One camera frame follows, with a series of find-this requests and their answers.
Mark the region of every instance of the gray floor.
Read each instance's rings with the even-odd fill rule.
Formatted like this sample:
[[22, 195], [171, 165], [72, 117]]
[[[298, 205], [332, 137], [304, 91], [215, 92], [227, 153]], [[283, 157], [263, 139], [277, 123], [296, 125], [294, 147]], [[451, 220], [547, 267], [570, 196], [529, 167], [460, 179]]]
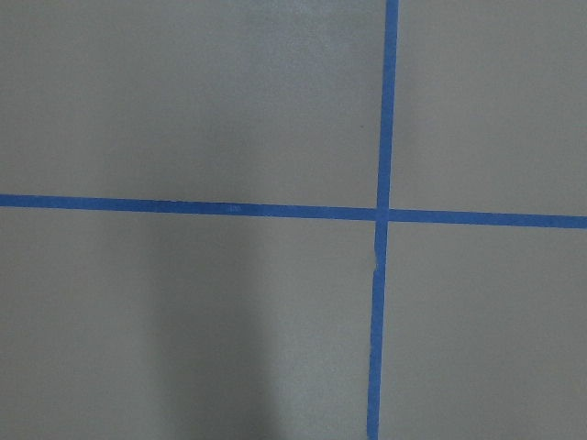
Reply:
[[[0, 3], [0, 193], [375, 204], [383, 0]], [[587, 215], [587, 4], [404, 0], [392, 206]], [[0, 209], [0, 437], [364, 440], [373, 222]], [[381, 440], [587, 435], [584, 231], [390, 225]]]

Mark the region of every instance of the blue grout line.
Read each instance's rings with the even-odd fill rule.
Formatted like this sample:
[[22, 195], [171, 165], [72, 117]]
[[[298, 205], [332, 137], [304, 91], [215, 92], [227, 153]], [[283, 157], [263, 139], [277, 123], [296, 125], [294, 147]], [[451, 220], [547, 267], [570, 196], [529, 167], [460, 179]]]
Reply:
[[52, 195], [0, 194], [0, 206], [20, 208], [129, 211], [133, 213], [175, 213], [193, 215], [242, 215], [253, 217], [326, 218], [375, 220], [373, 208], [303, 206], [290, 204], [179, 202], [165, 200], [61, 197]]
[[391, 209], [390, 222], [441, 223], [450, 225], [559, 227], [587, 229], [587, 216], [471, 213], [459, 211], [419, 211]]
[[392, 180], [393, 99], [395, 90], [398, 1], [387, 0], [385, 5], [382, 112], [374, 243], [377, 264], [373, 272], [371, 352], [369, 356], [369, 388], [367, 392], [367, 436], [370, 440], [378, 440], [379, 437], [383, 320], [385, 315], [385, 271], [387, 265], [387, 233]]

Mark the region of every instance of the vertical blue line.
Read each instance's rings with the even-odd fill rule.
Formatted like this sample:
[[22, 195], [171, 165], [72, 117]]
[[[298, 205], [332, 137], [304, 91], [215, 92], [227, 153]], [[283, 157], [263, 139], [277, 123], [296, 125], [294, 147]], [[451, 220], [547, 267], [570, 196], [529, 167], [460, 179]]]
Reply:
[[382, 115], [377, 174], [377, 214], [375, 220], [375, 258], [371, 306], [371, 354], [367, 396], [367, 436], [379, 437], [379, 413], [382, 381], [383, 318], [385, 301], [385, 267], [387, 264], [387, 230], [392, 180], [393, 99], [395, 89], [395, 54], [399, 0], [387, 0], [385, 6], [385, 49], [383, 54]]

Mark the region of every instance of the horizontal blue line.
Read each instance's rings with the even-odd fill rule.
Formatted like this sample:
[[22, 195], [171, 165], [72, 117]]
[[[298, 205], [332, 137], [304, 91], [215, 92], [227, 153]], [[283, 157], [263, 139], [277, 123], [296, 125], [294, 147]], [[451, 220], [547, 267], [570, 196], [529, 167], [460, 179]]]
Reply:
[[442, 223], [449, 225], [488, 225], [559, 227], [564, 229], [587, 229], [587, 216], [542, 215], [542, 214], [496, 214], [460, 211], [420, 211], [391, 209], [391, 222]]
[[174, 213], [193, 215], [243, 215], [252, 217], [327, 218], [375, 220], [372, 208], [303, 206], [291, 204], [181, 202], [167, 200], [62, 197], [52, 195], [0, 194], [0, 206], [20, 208], [129, 211], [133, 213]]

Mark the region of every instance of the blue tape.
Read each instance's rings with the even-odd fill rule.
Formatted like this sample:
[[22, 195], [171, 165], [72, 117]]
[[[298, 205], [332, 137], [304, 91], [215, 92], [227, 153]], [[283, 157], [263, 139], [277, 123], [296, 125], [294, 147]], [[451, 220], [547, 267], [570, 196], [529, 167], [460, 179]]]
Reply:
[[0, 206], [19, 208], [83, 209], [129, 211], [133, 213], [175, 213], [193, 215], [243, 215], [252, 217], [326, 218], [375, 220], [372, 208], [303, 206], [289, 204], [177, 202], [163, 200], [106, 199], [50, 195], [0, 194]]
[[379, 437], [387, 231], [392, 180], [393, 99], [395, 91], [395, 54], [397, 50], [397, 14], [398, 0], [387, 0], [385, 6], [385, 49], [383, 54], [382, 112], [374, 244], [377, 264], [373, 272], [371, 352], [369, 357], [369, 388], [367, 394], [367, 436], [370, 440], [377, 440]]
[[442, 223], [450, 225], [488, 225], [559, 227], [564, 229], [587, 229], [587, 216], [542, 215], [542, 214], [497, 214], [459, 211], [418, 211], [391, 209], [391, 222]]

